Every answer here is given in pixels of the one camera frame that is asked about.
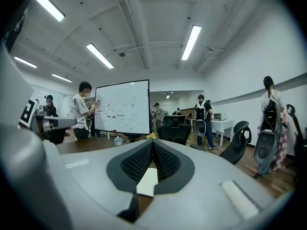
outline table leg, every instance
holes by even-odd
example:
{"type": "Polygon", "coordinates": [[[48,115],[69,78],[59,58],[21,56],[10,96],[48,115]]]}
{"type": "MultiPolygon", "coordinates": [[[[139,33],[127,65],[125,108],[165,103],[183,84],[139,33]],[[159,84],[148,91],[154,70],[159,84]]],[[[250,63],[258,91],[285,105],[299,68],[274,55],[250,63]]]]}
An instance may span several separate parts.
{"type": "Polygon", "coordinates": [[[232,137],[234,136],[234,128],[231,127],[231,133],[230,133],[230,142],[232,142],[232,137]]]}
{"type": "Polygon", "coordinates": [[[221,134],[221,141],[220,141],[220,147],[223,146],[223,133],[221,134]]]}

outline hand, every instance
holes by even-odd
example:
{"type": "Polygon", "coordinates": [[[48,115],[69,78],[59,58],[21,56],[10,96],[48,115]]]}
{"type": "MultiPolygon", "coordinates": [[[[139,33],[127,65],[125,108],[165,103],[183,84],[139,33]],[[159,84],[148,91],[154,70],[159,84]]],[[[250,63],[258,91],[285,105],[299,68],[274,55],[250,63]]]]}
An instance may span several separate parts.
{"type": "Polygon", "coordinates": [[[94,104],[92,105],[92,107],[97,107],[99,105],[99,102],[94,102],[94,104]]]}

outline fluorescent tube light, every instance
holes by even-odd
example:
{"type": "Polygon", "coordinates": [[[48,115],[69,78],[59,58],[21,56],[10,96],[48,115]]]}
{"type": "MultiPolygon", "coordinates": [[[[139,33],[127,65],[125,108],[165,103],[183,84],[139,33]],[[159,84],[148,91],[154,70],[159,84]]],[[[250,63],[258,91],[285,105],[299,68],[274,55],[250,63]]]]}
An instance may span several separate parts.
{"type": "Polygon", "coordinates": [[[186,49],[184,50],[183,56],[181,60],[187,60],[189,58],[189,55],[194,47],[194,44],[196,42],[196,39],[198,37],[198,35],[201,32],[201,27],[200,26],[193,26],[192,28],[192,32],[190,35],[190,38],[188,40],[188,44],[186,46],[186,49]]]}
{"type": "Polygon", "coordinates": [[[36,66],[36,65],[34,65],[34,64],[32,64],[32,63],[30,63],[30,62],[28,62],[28,61],[24,60],[24,59],[21,59],[21,58],[19,58],[19,57],[17,57],[17,56],[15,56],[15,59],[16,59],[16,60],[18,60],[18,61],[20,61],[20,62],[22,62],[22,63],[24,63],[24,64],[26,64],[26,65],[28,65],[28,66],[31,66],[31,67],[37,68],[37,66],[36,66]]]}
{"type": "Polygon", "coordinates": [[[108,68],[114,68],[113,65],[108,62],[108,60],[98,51],[98,49],[93,45],[89,44],[86,46],[98,59],[102,61],[108,68]]]}
{"type": "Polygon", "coordinates": [[[65,15],[59,11],[49,0],[36,0],[59,22],[63,20],[65,15]]]}
{"type": "Polygon", "coordinates": [[[62,79],[62,80],[65,80],[65,81],[67,81],[67,82],[72,82],[71,80],[69,80],[69,79],[66,79],[66,78],[64,78],[64,77],[61,77],[61,76],[59,76],[59,75],[57,75],[57,74],[52,74],[52,76],[53,77],[57,77],[57,78],[59,78],[59,79],[62,79]]]}

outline floor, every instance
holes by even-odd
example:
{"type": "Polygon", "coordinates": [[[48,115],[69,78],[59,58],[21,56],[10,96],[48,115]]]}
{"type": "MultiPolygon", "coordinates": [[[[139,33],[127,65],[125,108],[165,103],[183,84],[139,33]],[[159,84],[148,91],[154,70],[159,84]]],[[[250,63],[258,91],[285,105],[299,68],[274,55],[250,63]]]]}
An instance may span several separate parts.
{"type": "MultiPolygon", "coordinates": [[[[70,133],[71,136],[65,137],[64,142],[71,142],[77,140],[73,134],[73,130],[68,130],[67,132],[70,133]]],[[[221,152],[228,147],[230,141],[228,139],[223,140],[223,146],[220,147],[220,137],[213,136],[214,144],[217,146],[217,150],[208,151],[210,153],[219,155],[221,152]]],[[[190,144],[197,144],[197,135],[195,132],[191,132],[187,141],[187,146],[190,144]]],[[[202,139],[202,144],[204,147],[208,147],[207,139],[202,139]]],[[[285,159],[283,164],[286,165],[291,163],[292,161],[289,159],[285,159]]],[[[254,162],[254,149],[247,147],[242,159],[236,164],[236,167],[241,169],[244,173],[250,176],[256,175],[258,166],[254,162]]],[[[293,182],[293,177],[295,172],[291,168],[286,168],[283,166],[282,168],[278,169],[277,171],[273,172],[269,169],[269,172],[264,176],[259,177],[256,179],[262,186],[264,186],[268,192],[275,198],[279,197],[285,192],[292,191],[295,187],[293,182]]]]}

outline shoe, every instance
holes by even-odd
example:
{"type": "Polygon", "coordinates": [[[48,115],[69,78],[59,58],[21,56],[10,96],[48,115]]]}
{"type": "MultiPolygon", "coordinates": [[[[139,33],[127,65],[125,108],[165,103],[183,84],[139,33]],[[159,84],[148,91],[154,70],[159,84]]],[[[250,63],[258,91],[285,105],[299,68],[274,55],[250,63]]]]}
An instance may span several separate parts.
{"type": "Polygon", "coordinates": [[[209,150],[217,150],[217,146],[209,147],[209,150]]]}

